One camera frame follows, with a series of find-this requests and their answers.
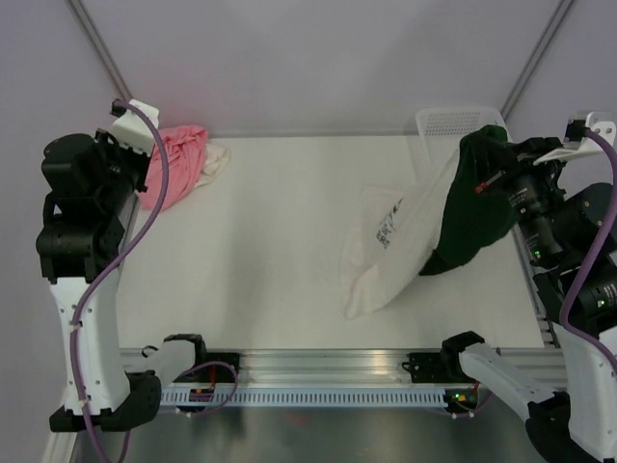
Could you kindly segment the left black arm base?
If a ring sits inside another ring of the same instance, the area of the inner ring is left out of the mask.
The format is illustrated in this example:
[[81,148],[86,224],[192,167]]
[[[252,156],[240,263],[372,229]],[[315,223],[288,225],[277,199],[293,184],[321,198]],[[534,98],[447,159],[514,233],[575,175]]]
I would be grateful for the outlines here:
[[240,371],[240,354],[237,352],[206,353],[195,363],[199,369],[188,374],[186,379],[191,382],[205,383],[208,387],[234,382],[232,369]]

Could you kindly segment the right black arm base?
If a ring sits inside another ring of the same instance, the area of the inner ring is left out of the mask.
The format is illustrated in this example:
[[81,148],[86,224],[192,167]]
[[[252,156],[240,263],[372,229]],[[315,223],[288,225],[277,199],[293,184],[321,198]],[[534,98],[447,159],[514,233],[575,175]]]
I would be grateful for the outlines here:
[[438,352],[412,352],[402,364],[414,384],[472,384],[474,379],[450,370]]

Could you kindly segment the white and green t-shirt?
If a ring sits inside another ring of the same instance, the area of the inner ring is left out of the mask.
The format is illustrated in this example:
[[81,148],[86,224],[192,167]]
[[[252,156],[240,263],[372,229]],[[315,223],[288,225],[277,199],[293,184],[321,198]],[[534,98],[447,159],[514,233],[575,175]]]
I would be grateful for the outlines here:
[[339,266],[346,318],[381,310],[416,277],[464,266],[510,232],[516,218],[506,196],[475,191],[487,159],[483,142],[508,139],[504,127],[485,125],[442,151],[406,189],[363,189]]

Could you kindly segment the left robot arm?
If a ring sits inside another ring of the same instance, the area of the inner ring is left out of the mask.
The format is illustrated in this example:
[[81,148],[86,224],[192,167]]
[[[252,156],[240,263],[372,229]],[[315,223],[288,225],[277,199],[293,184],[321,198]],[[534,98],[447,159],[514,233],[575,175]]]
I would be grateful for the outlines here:
[[121,212],[145,190],[148,155],[112,133],[69,134],[49,143],[41,171],[51,190],[36,249],[60,316],[67,395],[49,425],[57,433],[129,431],[152,421],[163,389],[183,375],[199,382],[210,371],[202,336],[176,334],[130,368],[121,361],[117,324],[120,264],[125,259]]

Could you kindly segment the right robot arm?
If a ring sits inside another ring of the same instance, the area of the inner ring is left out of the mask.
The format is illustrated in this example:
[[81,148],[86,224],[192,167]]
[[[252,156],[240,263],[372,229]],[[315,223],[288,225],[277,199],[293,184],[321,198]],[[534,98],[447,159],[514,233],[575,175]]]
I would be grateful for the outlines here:
[[460,145],[450,231],[467,227],[487,242],[488,223],[518,227],[538,268],[538,295],[558,339],[567,387],[541,385],[507,363],[478,334],[445,340],[440,368],[452,381],[485,386],[522,420],[549,462],[616,458],[616,187],[592,184],[567,197],[558,184],[567,144],[531,138],[515,144],[485,128]]

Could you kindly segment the pink t-shirt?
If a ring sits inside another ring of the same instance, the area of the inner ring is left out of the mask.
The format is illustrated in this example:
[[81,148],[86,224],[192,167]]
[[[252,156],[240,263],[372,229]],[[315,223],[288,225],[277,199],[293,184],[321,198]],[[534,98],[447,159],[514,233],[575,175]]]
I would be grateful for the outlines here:
[[[169,161],[169,185],[162,209],[187,196],[201,176],[206,155],[208,131],[199,125],[180,125],[159,131]],[[162,156],[155,148],[148,167],[145,193],[139,193],[141,209],[154,209],[162,185]]]

